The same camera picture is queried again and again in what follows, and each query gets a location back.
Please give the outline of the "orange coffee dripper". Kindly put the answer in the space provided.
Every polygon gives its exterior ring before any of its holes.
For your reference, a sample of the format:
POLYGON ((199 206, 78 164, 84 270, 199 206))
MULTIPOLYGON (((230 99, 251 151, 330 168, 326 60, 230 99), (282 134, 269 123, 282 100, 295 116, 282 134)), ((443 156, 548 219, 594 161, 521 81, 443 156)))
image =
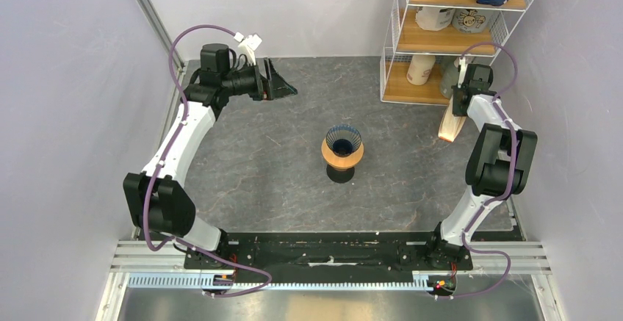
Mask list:
POLYGON ((340 140, 338 151, 334 151, 328 141, 323 140, 321 154, 326 163, 327 177, 335 183, 344 184, 354 177, 356 166, 364 156, 364 145, 360 144, 357 149, 351 149, 344 140, 340 140))

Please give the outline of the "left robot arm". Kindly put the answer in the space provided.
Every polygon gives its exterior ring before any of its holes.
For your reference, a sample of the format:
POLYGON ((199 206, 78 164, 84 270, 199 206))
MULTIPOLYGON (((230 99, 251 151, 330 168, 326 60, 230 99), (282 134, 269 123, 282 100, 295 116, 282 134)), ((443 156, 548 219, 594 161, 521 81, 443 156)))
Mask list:
POLYGON ((237 54, 226 44, 202 47, 200 66, 183 90, 176 125, 150 162, 123 180, 133 224, 170 239, 182 239, 213 268, 228 264, 231 250, 221 243, 223 231, 197 215, 184 184, 198 146, 233 96, 273 101, 296 95, 297 90, 274 68, 271 59, 257 65, 252 49, 237 54))

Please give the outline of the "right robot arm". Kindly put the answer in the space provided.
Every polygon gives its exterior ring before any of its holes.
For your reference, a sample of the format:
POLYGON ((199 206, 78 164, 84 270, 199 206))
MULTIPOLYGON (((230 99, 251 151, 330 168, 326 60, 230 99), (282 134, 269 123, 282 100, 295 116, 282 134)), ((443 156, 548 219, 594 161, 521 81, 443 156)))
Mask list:
POLYGON ((467 188, 453 212, 433 231, 424 249, 425 262, 434 269, 457 264, 468 255, 471 238, 492 209, 527 184, 538 142, 537 134, 515 124, 490 87, 488 65, 458 59, 451 114, 471 119, 480 134, 465 172, 467 188))

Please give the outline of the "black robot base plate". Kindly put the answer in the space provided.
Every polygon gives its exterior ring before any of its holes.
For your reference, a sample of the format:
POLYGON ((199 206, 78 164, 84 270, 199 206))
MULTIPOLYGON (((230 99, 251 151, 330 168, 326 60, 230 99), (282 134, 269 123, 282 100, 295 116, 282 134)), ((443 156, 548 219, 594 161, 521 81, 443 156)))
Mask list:
POLYGON ((477 257, 501 259, 503 275, 511 270, 509 253, 473 244, 468 244, 462 261, 438 268, 425 256, 432 235, 433 231, 229 233, 210 254, 181 242, 172 246, 184 254, 183 271, 214 270, 218 286, 408 282, 414 272, 423 271, 454 277, 474 270, 477 257))

